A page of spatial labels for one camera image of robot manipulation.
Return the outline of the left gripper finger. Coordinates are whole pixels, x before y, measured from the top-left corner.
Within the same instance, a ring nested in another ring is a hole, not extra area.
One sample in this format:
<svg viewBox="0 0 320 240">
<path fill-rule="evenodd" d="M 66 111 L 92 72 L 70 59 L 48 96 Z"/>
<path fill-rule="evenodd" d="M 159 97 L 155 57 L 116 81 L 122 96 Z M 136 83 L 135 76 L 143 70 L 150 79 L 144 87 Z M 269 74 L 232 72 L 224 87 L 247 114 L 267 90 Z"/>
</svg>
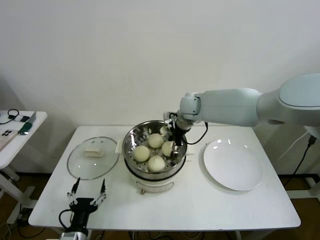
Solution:
<svg viewBox="0 0 320 240">
<path fill-rule="evenodd" d="M 71 191 L 67 193 L 69 205 L 77 205 L 78 204 L 78 201 L 76 199 L 76 192 L 77 192 L 79 183 L 80 183 L 80 178 L 78 178 L 76 183 L 72 186 Z"/>
<path fill-rule="evenodd" d="M 99 196 L 94 200 L 93 204 L 94 205 L 100 205 L 107 197 L 106 194 L 106 184 L 105 184 L 105 179 L 102 181 L 101 189 L 100 189 L 100 194 Z"/>
</svg>

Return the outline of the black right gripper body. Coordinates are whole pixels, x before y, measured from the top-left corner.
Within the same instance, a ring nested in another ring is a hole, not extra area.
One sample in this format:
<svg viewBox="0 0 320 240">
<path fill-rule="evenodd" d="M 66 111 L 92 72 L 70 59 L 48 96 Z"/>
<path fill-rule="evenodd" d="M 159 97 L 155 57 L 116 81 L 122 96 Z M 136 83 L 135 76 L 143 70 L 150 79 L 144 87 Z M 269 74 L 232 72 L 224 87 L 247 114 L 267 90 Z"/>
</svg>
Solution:
<svg viewBox="0 0 320 240">
<path fill-rule="evenodd" d="M 176 119 L 174 123 L 174 127 L 172 130 L 172 140 L 176 145 L 187 145 L 187 139 L 185 134 L 189 132 L 192 128 L 192 125 L 188 122 L 185 122 L 181 119 Z"/>
</svg>

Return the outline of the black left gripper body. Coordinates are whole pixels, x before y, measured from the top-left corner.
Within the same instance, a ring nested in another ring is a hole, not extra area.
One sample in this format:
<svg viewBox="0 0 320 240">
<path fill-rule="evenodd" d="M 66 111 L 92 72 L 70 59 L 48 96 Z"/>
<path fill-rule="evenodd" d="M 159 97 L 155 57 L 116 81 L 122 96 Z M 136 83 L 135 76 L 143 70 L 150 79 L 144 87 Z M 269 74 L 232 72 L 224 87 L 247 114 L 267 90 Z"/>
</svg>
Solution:
<svg viewBox="0 0 320 240">
<path fill-rule="evenodd" d="M 70 205 L 70 209 L 73 212 L 70 227 L 83 229 L 87 227 L 89 216 L 98 209 L 98 205 L 93 198 L 78 197 L 76 201 L 77 204 Z"/>
</svg>

